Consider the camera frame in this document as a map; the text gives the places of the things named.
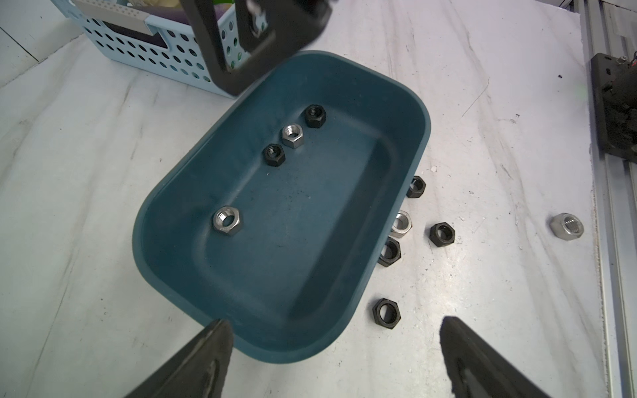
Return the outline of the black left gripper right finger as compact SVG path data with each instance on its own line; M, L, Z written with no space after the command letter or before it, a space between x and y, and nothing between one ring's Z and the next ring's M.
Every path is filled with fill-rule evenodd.
M440 340L454 396L547 396L460 318L443 318Z

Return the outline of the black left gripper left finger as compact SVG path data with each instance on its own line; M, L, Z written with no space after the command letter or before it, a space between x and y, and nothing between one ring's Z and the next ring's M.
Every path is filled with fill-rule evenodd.
M220 397L233 337L229 321L212 321L128 396Z

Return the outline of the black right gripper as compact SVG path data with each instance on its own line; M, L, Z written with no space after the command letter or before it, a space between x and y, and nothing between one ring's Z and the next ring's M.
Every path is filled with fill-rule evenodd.
M230 68L211 1L182 1L210 79L222 91L238 96L251 84L315 41L332 16L329 1L236 1L237 32L250 56Z

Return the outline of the silver nut front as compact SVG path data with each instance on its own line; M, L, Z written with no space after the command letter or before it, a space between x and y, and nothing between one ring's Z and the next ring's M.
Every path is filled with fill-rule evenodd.
M549 227L555 237L562 240L579 239L585 231L579 218L565 212L555 215L550 220Z

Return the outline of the dark teal storage box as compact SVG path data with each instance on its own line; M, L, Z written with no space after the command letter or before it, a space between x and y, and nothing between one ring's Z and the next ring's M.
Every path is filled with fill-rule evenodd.
M305 124L324 107L319 129ZM299 124L305 143L285 146ZM403 84L325 51L303 51L252 86L144 201L132 237L141 275L201 324L230 322L266 363L320 353L348 326L431 135ZM263 150L279 144L280 167ZM240 210L235 235L212 228Z

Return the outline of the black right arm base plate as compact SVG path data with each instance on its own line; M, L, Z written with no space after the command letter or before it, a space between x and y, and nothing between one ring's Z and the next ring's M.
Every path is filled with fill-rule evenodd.
M597 53L591 59L597 144L636 162L636 61Z

